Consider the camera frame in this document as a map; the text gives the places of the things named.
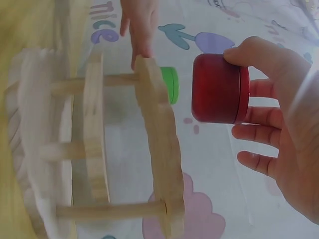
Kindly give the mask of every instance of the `wooden stacking toy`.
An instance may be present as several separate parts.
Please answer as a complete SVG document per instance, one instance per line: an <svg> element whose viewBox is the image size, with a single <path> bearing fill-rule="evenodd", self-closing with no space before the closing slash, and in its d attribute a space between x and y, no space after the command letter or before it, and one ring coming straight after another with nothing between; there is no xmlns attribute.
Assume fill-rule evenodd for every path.
<svg viewBox="0 0 319 239"><path fill-rule="evenodd" d="M104 112L103 109L103 87L129 85L135 87L136 99L141 108L148 134L156 200L117 205L111 203L109 199L106 173L107 152L103 125L104 114L108 112ZM6 92L17 91L20 86L20 82L15 82L7 88ZM43 137L45 141L38 143L38 152L34 155L38 157L38 162L43 163L48 170L52 171L58 165L63 167L63 162L85 159L91 193L98 203L85 207L75 207L71 204L64 205L58 200L51 200L50 196L42 195L44 198L50 199L48 200L51 203L50 208L53 208L52 210L55 212L52 220L58 222L60 220L63 222L65 220L124 220L156 216L166 238L181 236L185 211L184 184L175 117L170 105L174 104L178 98L178 78L175 69L171 67L160 68L154 59L138 56L135 63L135 73L104 75L103 55L92 53L87 63L84 78L52 80L48 89L49 94L47 95L51 97L52 102L56 99L83 94L83 140L61 142L50 141L48 138L51 137ZM40 106L41 98L37 98L36 102ZM42 121L51 112L50 109L45 111L46 109L43 108L43 110L42 117L34 119L37 123L31 122L29 130L32 130L33 125L39 127L44 125ZM46 122L45 125L53 123L50 121ZM67 180L54 182L56 184L54 188L63 187L62 184L69 184L70 180L71 177L67 177ZM44 228L47 230L49 238L50 235L54 234L48 231L48 228L54 227L50 223L52 223L50 220L43 219Z"/></svg>

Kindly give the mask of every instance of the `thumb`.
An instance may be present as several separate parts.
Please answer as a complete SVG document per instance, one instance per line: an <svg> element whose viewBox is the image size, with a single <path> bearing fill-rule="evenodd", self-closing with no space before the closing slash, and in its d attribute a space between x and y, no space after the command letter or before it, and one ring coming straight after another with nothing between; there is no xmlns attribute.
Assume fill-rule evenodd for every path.
<svg viewBox="0 0 319 239"><path fill-rule="evenodd" d="M233 65L254 66L272 80L282 78L287 71L303 79L310 68L296 52L256 36L247 38L238 47L227 49L224 58Z"/></svg>

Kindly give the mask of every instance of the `green disc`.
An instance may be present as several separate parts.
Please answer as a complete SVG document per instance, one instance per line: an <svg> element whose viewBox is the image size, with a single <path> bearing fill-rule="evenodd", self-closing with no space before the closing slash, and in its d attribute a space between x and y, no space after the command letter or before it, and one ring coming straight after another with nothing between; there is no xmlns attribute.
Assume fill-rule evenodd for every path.
<svg viewBox="0 0 319 239"><path fill-rule="evenodd" d="M178 100L179 80L178 74L174 67L161 67L163 79L167 85L169 102L173 105Z"/></svg>

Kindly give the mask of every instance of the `purple cloud print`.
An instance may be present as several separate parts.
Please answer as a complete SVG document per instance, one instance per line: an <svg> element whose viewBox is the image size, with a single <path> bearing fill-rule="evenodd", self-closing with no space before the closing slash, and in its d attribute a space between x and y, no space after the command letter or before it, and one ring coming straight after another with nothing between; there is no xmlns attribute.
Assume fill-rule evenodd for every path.
<svg viewBox="0 0 319 239"><path fill-rule="evenodd" d="M194 192L192 178L184 173L185 219L184 235L179 239L220 239L226 227L225 219L213 213L210 198L204 193ZM165 239L157 218L144 218L144 239Z"/></svg>

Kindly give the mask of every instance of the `red cylinder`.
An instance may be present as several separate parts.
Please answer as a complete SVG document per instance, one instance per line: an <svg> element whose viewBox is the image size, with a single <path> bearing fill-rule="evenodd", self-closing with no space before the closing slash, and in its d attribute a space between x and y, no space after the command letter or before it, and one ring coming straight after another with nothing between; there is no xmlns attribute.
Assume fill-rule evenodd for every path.
<svg viewBox="0 0 319 239"><path fill-rule="evenodd" d="M193 65L192 114L200 122L242 123L249 102L247 67L221 54L201 54Z"/></svg>

